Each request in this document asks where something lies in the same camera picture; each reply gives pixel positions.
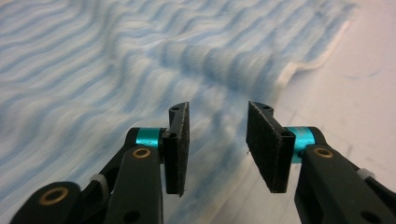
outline fabric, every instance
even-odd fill
[[[189,101],[182,198],[166,223],[208,223],[246,173],[248,100],[274,105],[318,66],[348,0],[0,2],[0,222],[54,181],[84,188],[131,127]]]

